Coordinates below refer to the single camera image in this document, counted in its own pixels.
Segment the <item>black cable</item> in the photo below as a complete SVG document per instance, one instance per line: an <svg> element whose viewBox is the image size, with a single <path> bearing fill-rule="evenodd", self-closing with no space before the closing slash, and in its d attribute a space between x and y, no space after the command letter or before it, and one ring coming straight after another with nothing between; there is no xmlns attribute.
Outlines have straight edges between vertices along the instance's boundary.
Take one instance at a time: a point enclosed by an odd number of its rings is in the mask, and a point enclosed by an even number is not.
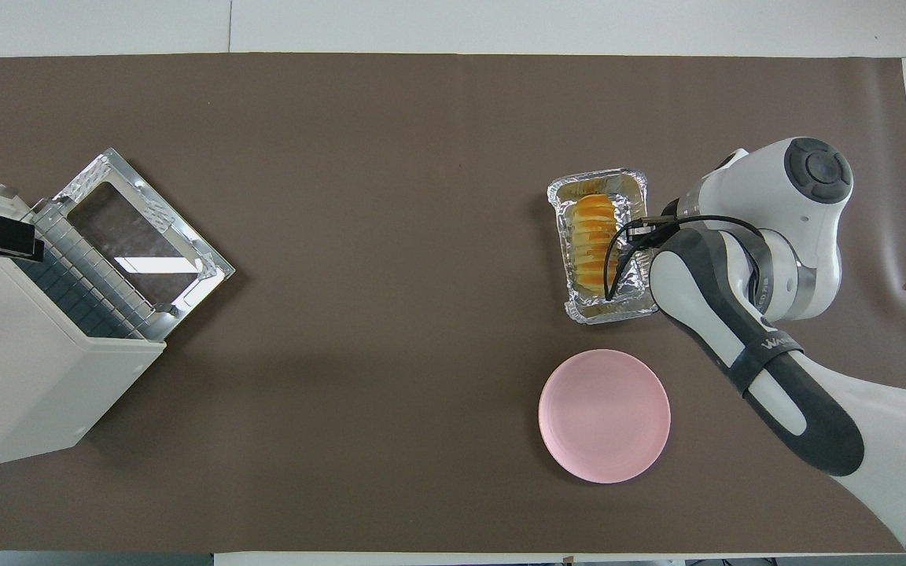
<svg viewBox="0 0 906 566"><path fill-rule="evenodd" d="M619 239L619 237L621 237L621 234L625 233L625 230L628 230L630 228L630 226L634 225L634 223L639 222L639 220L640 219L634 219L634 221L625 223L625 225L622 226L621 229L619 229L617 231L617 233L614 234L614 237L611 237L610 244L608 244L608 246L607 246L607 255L603 260L603 292L604 292L604 297L608 301L614 300L614 295L617 293L617 287L620 284L621 276L624 274L624 268L627 267L628 262L632 261L632 257L634 257L636 252L638 252L639 250L643 250L644 248L649 248L651 246L654 246L654 244L655 244L655 246L658 246L659 244L661 244L661 241L654 241L654 240L651 240L649 237L644 237L643 239L637 241L637 243L633 244L633 246L631 248L629 248L627 253L625 253L623 255L623 257L621 258L621 260L618 262L617 271L614 272L614 280L610 284L609 287L607 286L607 272L608 272L608 266L610 264L610 254L614 249L614 245L617 243L617 240ZM762 233L761 233L761 230L758 230L755 227L755 225L752 225L752 223L742 221L741 219L735 219L735 218L733 218L733 216L723 216L723 215L697 215L697 216L687 216L687 218L684 218L684 219L673 219L673 221L671 221L671 222L667 222L667 223L664 223L664 225L657 226L657 228L655 228L655 230L654 230L654 233L659 232L659 230L668 230L668 229L676 228L677 226L684 225L684 223L701 222L701 221L719 221L719 222L734 223L735 225L743 226L743 228L750 230L750 232L755 233L758 237L761 237L761 239L763 239L763 237L764 237L764 235L762 235Z"/></svg>
<svg viewBox="0 0 906 566"><path fill-rule="evenodd" d="M621 229L614 233L614 237L611 237L610 239L610 244L607 244L607 255L603 258L603 296L605 297L613 296L613 293L610 292L610 288L607 286L607 272L610 270L610 253L614 251L614 245L617 244L618 237L621 237L626 230L632 228L639 220L640 219L633 219L633 221L627 222L626 225L622 226Z"/></svg>

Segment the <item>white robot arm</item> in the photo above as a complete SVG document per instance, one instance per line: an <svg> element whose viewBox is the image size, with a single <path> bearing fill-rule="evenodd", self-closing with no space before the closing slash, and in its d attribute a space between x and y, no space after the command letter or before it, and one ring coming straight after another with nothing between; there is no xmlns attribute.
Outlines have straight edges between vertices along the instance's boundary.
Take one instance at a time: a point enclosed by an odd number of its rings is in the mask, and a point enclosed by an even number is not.
<svg viewBox="0 0 906 566"><path fill-rule="evenodd" d="M687 223L655 256L650 287L776 436L848 488L906 549L906 390L824 368L771 325L816 316L837 294L838 216L852 183L848 162L820 140L738 150L665 214L733 216L761 236Z"/></svg>

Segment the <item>foil container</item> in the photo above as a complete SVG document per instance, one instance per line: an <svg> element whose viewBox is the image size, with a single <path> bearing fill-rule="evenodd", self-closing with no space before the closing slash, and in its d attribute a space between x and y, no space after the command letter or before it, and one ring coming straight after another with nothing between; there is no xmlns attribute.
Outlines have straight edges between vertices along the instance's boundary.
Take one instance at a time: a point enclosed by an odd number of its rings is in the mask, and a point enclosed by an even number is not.
<svg viewBox="0 0 906 566"><path fill-rule="evenodd" d="M648 268L652 261L650 251L636 252L627 265L613 300L607 301L603 291L593 293L576 284L576 269L572 243L572 207L589 194L605 194L614 205L615 230L626 222L646 215L645 175L632 169L608 169L569 175L554 180L547 187L547 201L554 207L554 218L558 224L558 239L562 245L562 260L565 264L565 286L569 300L565 301L565 312L575 322L583 325L599 325L602 322L617 322L639 318L658 311L648 286ZM615 247L615 257L620 258L628 251L628 243L620 237Z"/></svg>

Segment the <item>white table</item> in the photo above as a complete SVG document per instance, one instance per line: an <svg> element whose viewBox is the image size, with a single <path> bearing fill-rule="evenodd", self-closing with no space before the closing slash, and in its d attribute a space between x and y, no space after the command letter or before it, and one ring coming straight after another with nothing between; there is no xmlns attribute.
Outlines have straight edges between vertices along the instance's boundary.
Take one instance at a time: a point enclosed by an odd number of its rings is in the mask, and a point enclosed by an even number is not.
<svg viewBox="0 0 906 566"><path fill-rule="evenodd" d="M0 0L0 57L224 51L903 57L906 2ZM219 566L551 562L539 555L242 553ZM576 555L577 560L650 559Z"/></svg>

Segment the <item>metal grill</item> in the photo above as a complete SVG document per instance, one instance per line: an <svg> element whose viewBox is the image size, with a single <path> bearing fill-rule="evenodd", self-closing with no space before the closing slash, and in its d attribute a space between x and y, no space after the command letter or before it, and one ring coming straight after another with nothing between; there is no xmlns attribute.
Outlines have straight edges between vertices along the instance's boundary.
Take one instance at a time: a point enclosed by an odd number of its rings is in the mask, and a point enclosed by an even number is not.
<svg viewBox="0 0 906 566"><path fill-rule="evenodd" d="M142 338L156 308L48 204L31 218L44 240L44 261L16 261L44 294L87 336Z"/></svg>

